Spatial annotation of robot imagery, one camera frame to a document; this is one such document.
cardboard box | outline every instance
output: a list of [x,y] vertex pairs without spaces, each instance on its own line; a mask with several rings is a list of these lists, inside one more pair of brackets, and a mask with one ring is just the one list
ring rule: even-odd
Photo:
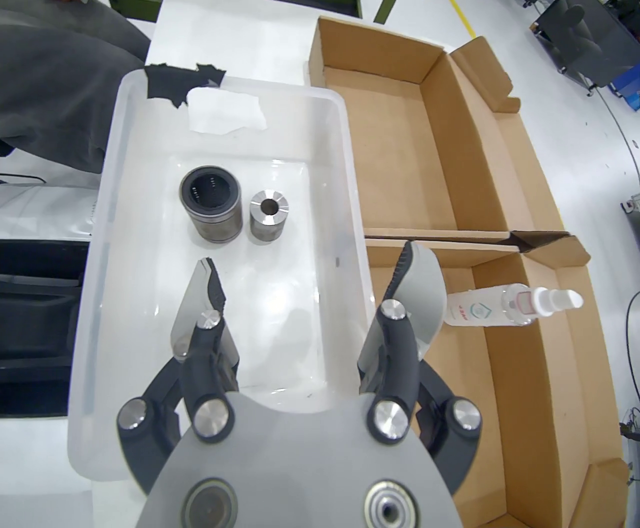
[[368,236],[563,229],[520,101],[484,38],[448,55],[321,17],[309,74],[345,100]]
[[[530,235],[535,243],[548,234]],[[449,293],[520,282],[575,289],[585,299],[580,310],[525,327],[444,325],[427,352],[454,393],[483,414],[476,460],[454,497],[463,525],[617,528],[625,516],[626,464],[589,255],[572,236],[525,254],[505,244],[419,243],[436,253]],[[403,244],[367,240],[376,301]],[[585,524],[585,511],[594,509],[597,524]]]
[[427,353],[483,413],[454,497],[464,526],[619,528],[627,471],[590,257],[564,231],[486,40],[446,54],[321,17],[309,72],[346,103],[377,301],[405,239],[434,250],[449,292],[522,282],[584,298],[526,327],[445,325]]

clear plastic bottle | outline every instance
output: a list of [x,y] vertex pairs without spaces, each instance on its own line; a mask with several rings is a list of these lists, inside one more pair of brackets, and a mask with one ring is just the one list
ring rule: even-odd
[[525,326],[583,303],[573,290],[505,284],[447,295],[444,321],[451,326]]

clear plastic bin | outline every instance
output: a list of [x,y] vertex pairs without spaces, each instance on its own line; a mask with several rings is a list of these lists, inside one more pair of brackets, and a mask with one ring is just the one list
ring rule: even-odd
[[[227,295],[241,392],[287,412],[357,393],[374,302],[344,102],[259,81],[226,78],[222,88],[258,96],[268,128],[191,132],[185,105],[147,99],[142,71],[118,92],[70,388],[68,453],[87,478],[128,477],[116,414],[171,358],[173,320],[202,257]],[[181,179],[201,165],[240,182],[244,227],[228,244],[203,240],[180,204]],[[291,212],[279,239],[257,244],[248,202],[264,188],[282,192]]]

cardboard divider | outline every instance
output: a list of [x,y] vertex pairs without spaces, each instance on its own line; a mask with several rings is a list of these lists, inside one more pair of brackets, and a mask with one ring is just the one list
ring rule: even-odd
[[445,175],[448,199],[455,212],[456,228],[508,229],[480,133],[450,58],[443,57],[438,62],[420,85],[420,92]]
[[[499,207],[504,214],[506,225],[511,230],[536,229],[529,204],[517,177],[511,152],[508,144],[504,141],[495,114],[451,57],[444,57],[441,62],[449,64],[462,90],[472,122],[481,140],[482,158],[486,161],[489,172],[487,179],[491,181],[498,196]],[[460,177],[459,174],[449,174],[448,176],[451,179],[455,175]],[[456,188],[468,187],[468,180],[460,179]],[[479,199],[482,199],[482,196],[476,197],[477,201]]]
[[[404,240],[396,239],[367,239],[365,243],[371,269],[393,268],[404,246]],[[471,268],[505,255],[518,253],[518,248],[514,246],[501,246],[498,244],[488,245],[437,240],[420,241],[420,244],[435,253],[440,266],[443,268]]]
[[511,153],[518,181],[538,230],[563,231],[564,225],[527,129],[518,114],[496,113],[502,139]]
[[505,242],[508,231],[449,231],[438,229],[393,229],[370,227],[364,230],[366,238],[389,238],[402,240],[442,240],[449,242],[475,242],[495,244]]

white table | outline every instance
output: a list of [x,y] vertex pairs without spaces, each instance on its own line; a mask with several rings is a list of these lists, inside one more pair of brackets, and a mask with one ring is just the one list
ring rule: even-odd
[[[617,209],[617,202],[637,192],[631,158],[599,97],[587,99],[584,90],[555,72],[527,29],[536,16],[532,9],[508,0],[458,3],[509,72],[563,221],[593,257],[589,269],[622,418],[624,409],[637,404],[628,380],[623,323],[626,302],[640,289],[640,253]],[[379,4],[362,0],[365,21],[373,20]],[[186,68],[213,64],[230,76],[308,84],[306,62],[320,13],[340,17],[272,0],[164,0],[148,62]],[[398,0],[385,29],[452,47],[469,39],[449,0]],[[613,96],[604,97],[630,137],[640,141],[637,116]],[[638,336],[640,326],[632,326],[632,338]],[[133,481],[94,483],[95,526],[133,527],[143,501]],[[629,511],[632,520],[635,504]]]

